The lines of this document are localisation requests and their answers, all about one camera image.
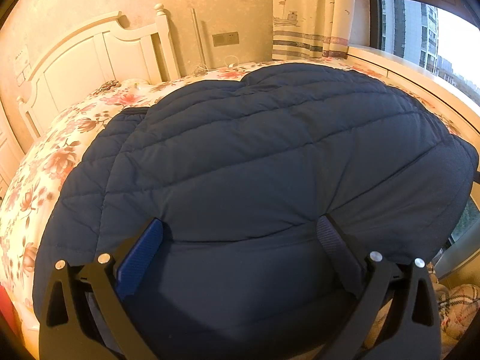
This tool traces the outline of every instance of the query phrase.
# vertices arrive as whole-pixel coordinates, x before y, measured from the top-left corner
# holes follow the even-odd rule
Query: headboard finial
[[[157,16],[165,15],[163,8],[164,8],[163,4],[156,4],[154,6],[154,10],[157,11]]]

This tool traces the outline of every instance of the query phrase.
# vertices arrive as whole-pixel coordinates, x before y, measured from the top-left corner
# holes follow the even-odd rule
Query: floral bedding
[[[35,356],[38,357],[38,321],[33,314],[32,286],[38,246],[66,177],[81,161],[83,153],[97,134],[124,108],[156,104],[174,90],[195,81],[240,80],[247,73],[264,66],[291,62],[354,69],[399,87],[383,75],[346,60],[315,58],[249,63],[214,71],[199,71],[156,86],[135,79],[123,81],[121,85],[116,81],[105,83],[83,102],[65,109],[54,119],[51,128],[34,143],[20,164],[0,207],[0,284],[8,291],[18,310],[25,344]],[[461,135],[460,128],[441,115],[433,104],[405,88],[401,89],[437,114],[450,132]]]

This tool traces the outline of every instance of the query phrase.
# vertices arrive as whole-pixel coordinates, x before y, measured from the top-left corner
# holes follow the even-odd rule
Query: bed frame
[[[120,25],[120,11],[95,17],[61,37],[40,57],[26,75],[32,84],[30,98],[17,98],[34,139],[45,133],[61,111],[107,81],[144,79],[158,84],[180,78],[164,6],[157,4],[154,9],[155,23],[136,30]]]

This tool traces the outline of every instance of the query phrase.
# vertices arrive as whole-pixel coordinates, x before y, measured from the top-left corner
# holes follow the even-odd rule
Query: bed
[[[365,64],[332,58],[200,69],[180,78],[167,15],[161,4],[155,11],[155,23],[137,30],[124,30],[118,23],[121,12],[113,12],[62,37],[32,68],[27,78],[32,83],[31,97],[19,99],[23,120],[35,142],[0,208],[0,284],[18,312],[24,344],[37,358],[39,326],[33,314],[32,286],[43,230],[66,177],[121,110],[151,106],[196,81],[240,80],[256,69],[291,62],[353,69],[400,87]],[[469,140],[470,132],[459,124],[461,119],[447,117],[440,102],[400,88],[437,114],[450,132]]]

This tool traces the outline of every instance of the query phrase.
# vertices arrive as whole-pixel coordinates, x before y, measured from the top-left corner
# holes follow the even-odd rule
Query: sailboat print curtain
[[[355,0],[273,0],[273,59],[346,58]]]

